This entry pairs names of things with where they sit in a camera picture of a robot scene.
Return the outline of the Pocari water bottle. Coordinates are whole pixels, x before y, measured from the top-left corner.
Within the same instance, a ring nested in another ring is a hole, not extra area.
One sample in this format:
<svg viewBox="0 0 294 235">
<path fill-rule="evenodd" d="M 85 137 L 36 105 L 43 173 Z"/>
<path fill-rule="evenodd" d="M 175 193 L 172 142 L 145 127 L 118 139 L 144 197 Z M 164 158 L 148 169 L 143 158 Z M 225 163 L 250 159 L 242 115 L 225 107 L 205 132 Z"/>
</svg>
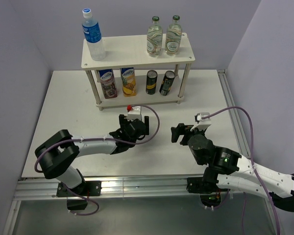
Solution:
<svg viewBox="0 0 294 235">
<path fill-rule="evenodd" d="M 95 61 L 101 61 L 106 53 L 103 45 L 103 39 L 98 21 L 93 17 L 90 8 L 84 8 L 83 14 L 83 32 L 86 39 L 91 58 Z"/>
</svg>

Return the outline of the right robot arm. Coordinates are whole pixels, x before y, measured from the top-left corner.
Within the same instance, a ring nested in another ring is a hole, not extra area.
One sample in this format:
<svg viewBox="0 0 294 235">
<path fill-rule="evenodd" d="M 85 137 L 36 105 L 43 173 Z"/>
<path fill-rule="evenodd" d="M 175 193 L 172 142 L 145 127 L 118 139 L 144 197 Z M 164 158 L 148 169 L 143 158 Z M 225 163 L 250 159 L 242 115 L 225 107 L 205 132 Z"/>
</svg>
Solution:
<svg viewBox="0 0 294 235">
<path fill-rule="evenodd" d="M 189 193 L 210 194 L 220 190 L 237 190 L 269 197 L 274 206 L 294 212 L 294 173 L 284 174 L 262 165 L 226 147 L 216 146 L 205 131 L 193 125 L 171 128 L 171 141 L 189 147 L 195 162 L 206 167 L 201 177 L 187 179 Z"/>
</svg>

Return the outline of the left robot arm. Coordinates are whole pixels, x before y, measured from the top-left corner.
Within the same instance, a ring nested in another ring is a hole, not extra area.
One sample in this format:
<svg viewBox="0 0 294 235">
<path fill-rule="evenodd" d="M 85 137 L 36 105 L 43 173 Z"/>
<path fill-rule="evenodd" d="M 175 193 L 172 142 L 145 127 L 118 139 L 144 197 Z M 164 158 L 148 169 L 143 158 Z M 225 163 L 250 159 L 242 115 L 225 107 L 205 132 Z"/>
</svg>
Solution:
<svg viewBox="0 0 294 235">
<path fill-rule="evenodd" d="M 46 179 L 57 179 L 61 188 L 67 187 L 73 195 L 83 194 L 87 187 L 84 177 L 71 166 L 77 157 L 123 153 L 149 134 L 148 116 L 130 120 L 128 115 L 119 115 L 119 123 L 119 129 L 104 137 L 84 140 L 74 138 L 67 129 L 58 131 L 35 150 L 35 171 Z"/>
</svg>

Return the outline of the green-cap glass bottle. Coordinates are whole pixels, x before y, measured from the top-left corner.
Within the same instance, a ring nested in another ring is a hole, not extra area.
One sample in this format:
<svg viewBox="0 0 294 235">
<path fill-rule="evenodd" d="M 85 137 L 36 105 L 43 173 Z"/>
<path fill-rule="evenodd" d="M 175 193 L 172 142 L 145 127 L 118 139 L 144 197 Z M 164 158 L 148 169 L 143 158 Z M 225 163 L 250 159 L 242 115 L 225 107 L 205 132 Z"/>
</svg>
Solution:
<svg viewBox="0 0 294 235">
<path fill-rule="evenodd" d="M 163 40 L 163 30 L 158 16 L 152 17 L 152 25 L 147 31 L 147 53 L 152 57 L 160 55 Z"/>
<path fill-rule="evenodd" d="M 176 55 L 180 47 L 180 42 L 182 37 L 182 27 L 179 21 L 180 21 L 180 16 L 174 15 L 172 17 L 172 23 L 167 28 L 165 51 L 166 51 L 166 54 L 170 56 Z"/>
</svg>

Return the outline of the black Schweppes can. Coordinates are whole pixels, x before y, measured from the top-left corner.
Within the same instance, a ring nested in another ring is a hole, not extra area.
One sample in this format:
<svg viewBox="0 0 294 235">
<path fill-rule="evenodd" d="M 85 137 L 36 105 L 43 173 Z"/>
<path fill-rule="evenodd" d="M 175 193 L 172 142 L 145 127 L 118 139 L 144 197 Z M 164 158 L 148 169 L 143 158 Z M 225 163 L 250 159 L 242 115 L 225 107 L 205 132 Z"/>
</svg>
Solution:
<svg viewBox="0 0 294 235">
<path fill-rule="evenodd" d="M 162 84 L 160 86 L 160 90 L 159 90 L 159 93 L 161 95 L 166 96 L 169 94 L 172 84 L 174 82 L 174 79 L 175 79 L 175 73 L 171 70 L 166 71 L 166 73 L 164 74 Z"/>
<path fill-rule="evenodd" d="M 149 70 L 147 72 L 146 80 L 146 93 L 149 95 L 155 94 L 157 84 L 157 72 L 155 70 Z"/>
</svg>

